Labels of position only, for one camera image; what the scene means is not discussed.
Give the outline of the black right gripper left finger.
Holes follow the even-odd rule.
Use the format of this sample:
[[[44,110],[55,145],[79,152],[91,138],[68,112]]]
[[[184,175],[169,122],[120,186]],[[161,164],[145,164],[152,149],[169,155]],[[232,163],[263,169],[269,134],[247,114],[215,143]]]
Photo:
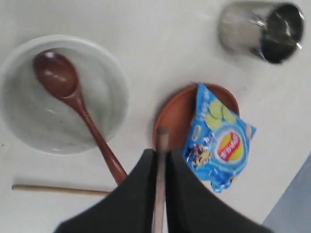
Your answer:
[[[128,177],[102,201],[62,222],[57,233],[149,233],[156,192],[156,153],[145,149]]]

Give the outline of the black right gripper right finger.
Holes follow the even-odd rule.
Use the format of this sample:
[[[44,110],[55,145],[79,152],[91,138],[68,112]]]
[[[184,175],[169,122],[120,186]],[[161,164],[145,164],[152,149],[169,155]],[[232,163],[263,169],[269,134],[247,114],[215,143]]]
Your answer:
[[[212,194],[181,154],[166,159],[166,209],[170,233],[270,233]]]

